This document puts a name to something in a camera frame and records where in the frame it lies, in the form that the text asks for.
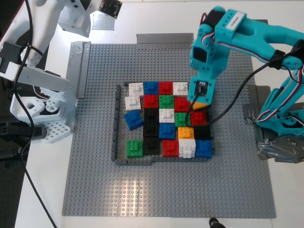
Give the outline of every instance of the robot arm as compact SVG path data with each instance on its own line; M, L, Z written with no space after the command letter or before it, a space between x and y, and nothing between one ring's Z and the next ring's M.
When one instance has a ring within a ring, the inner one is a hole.
M64 31L89 37L90 13L99 10L117 18L122 3L115 0L28 0L28 3L33 22L33 40L26 59L27 65L23 67L19 82L41 87L44 94L50 96L46 102L46 109L53 113L62 102L71 105L76 102L74 89L68 80L34 68L49 46L57 24ZM8 29L0 38L1 77L15 81L24 53L29 48L20 47L15 43L28 29L29 15L23 1Z
M223 8L215 7L200 25L198 38L192 46L190 66L198 70L198 76L191 78L188 100L212 103L216 78L226 69L231 49L265 63L282 57L285 53L275 50L271 43L288 44L295 50L304 44L304 33L270 26L247 18L245 13L231 9L225 12ZM299 51L269 65L278 70L294 70L295 80L288 78L280 89L272 91L257 120L258 125L279 134L303 134L304 113L288 113L304 94L303 85L298 83L304 81L303 62L304 53Z

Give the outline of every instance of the black cable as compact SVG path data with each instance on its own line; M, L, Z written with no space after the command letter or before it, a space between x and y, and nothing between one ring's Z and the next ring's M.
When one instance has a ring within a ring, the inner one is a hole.
M206 123L204 126L210 126L212 124L214 124L216 121L218 121L219 119L221 119L234 105L234 103L237 101L240 93L242 92L243 88L245 87L245 85L247 84L247 82L258 72L260 72L261 70L265 69L267 66L269 66L271 63L275 62L275 61L282 61L283 59L287 58L288 56L292 56L294 53L296 53L297 51L299 51L300 49L304 48L304 46L300 46L298 48L296 48L295 50L283 55L282 57L278 57L275 59L270 60L269 62L265 63L264 65L262 65L261 67L259 67L257 70L253 71L251 74L249 74L245 80L243 81L242 85L239 87L239 89L237 90L236 95L234 96L232 102L228 105L228 107L221 113L219 114L217 117L215 117L213 120L211 120L210 122ZM189 112L192 110L194 103L197 101L199 97L199 94L196 94L194 102L192 102L189 111L186 114L186 119L185 119L185 123L187 126L189 126L188 123L188 116L189 116Z
M28 0L25 0L25 4L26 4L26 7L27 7L27 11L28 11L29 31L30 31L29 44L31 45L32 42L33 42L33 19L32 19L30 7L29 7L29 1L28 1ZM49 212L48 212L48 209L46 208L46 206L44 205L44 203L43 203L41 197L39 196L39 194L38 194L38 192L37 192L37 190L36 190L36 188L35 188L35 185L34 185L32 179L31 179L31 177L29 176L29 172L28 172L28 170L27 170L27 168L26 168L26 165L25 165L25 163L24 163L24 161L23 161L23 152L24 152L24 150L27 148L27 146L29 145L29 143L30 143L30 141L32 140L32 138L33 138L33 136L34 136L34 133L35 133L35 127L34 127L33 119L32 119L32 117L30 116L28 110L26 109L25 105L23 104L22 100L20 99L20 97L19 97L19 95L18 95L18 93L17 93L17 83L18 83L19 77L20 77L20 75L21 75L22 69L23 69L23 67L25 66L25 62L26 62L26 60L27 60L27 58L28 58L28 56L29 56L29 52L30 52L30 48L28 47L27 50L26 50L26 53L25 53L25 55L24 55L23 61L22 61L21 65L20 65L20 68L19 68L19 70L18 70L18 72L17 72L17 74L16 74L16 79L15 79L15 82L14 82L14 95L15 95L16 99L18 100L19 104L21 105L21 107L23 108L24 112L25 112L26 115L28 116L29 121L30 121L30 126L31 126L31 135L30 135L30 137L28 138L27 143L22 147L22 149L21 149L21 151L20 151L20 154L19 154L19 157L20 157L22 166L23 166L23 168L24 168L24 172L25 172L25 174L26 174L26 176L27 176L27 178L28 178L28 180L29 180L29 182L30 182L30 184L31 184L31 186L32 186L32 188L33 188L33 190L34 190L34 192L35 192L37 198L39 199L39 201L40 201L40 203L41 203L41 205L42 205L44 211L46 212L46 214L47 214L49 220L51 221L53 227L54 227L54 228L57 228L57 226L56 226L56 224L54 223L54 221L53 221L51 215L50 215Z

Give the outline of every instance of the black lego brick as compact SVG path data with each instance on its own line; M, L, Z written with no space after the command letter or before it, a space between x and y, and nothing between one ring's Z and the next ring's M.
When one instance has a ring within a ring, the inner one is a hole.
M143 155L160 155L160 140L158 137L145 137L143 139Z
M194 127L195 140L211 140L210 126L196 126Z
M143 110L143 119L144 121L152 121L159 123L159 109L158 108L145 108Z
M154 121L143 122L143 138L145 137L159 137L160 124Z

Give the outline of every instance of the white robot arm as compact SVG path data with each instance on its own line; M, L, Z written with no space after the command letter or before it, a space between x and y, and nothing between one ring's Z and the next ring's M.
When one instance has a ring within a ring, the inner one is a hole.
M72 33L89 37L91 29L90 14L97 10L107 13L110 8L119 13L121 2L117 0L29 0L32 21L33 41L32 48L26 59L26 66L19 77L19 82L41 87L41 90L50 99L45 103L46 110L56 112L61 103L74 105L76 102L74 88L70 82L52 73L35 68L49 46L55 33L56 26ZM26 48L15 45L18 38L29 29L29 15L25 1L19 7L8 29L0 38L0 76L14 81L17 71L23 60ZM30 99L24 99L32 106ZM13 99L11 112L19 119L28 122L26 115L16 112L17 101ZM36 118L39 112L31 112L35 123L46 121L45 118Z

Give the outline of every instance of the white surface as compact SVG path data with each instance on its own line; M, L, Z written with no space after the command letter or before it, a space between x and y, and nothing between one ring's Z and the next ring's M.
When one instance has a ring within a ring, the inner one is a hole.
M160 108L160 123L175 123L174 108Z
M47 58L47 70L65 77L71 41L92 43L136 43L136 33L193 32L196 36L202 12L214 6L246 12L253 19L268 19L304 32L304 2L167 2L123 4L114 31L91 32L89 38L65 33L57 27ZM261 63L253 61L254 69ZM286 72L267 68L256 75L258 85L280 86ZM207 218L126 218L61 216L72 136L55 144L42 141L31 144L28 171L46 207L59 228L207 228ZM227 228L286 228L304 224L304 163L297 165L269 160L275 199L275 219L219 219ZM51 228L28 180L24 179L16 228Z

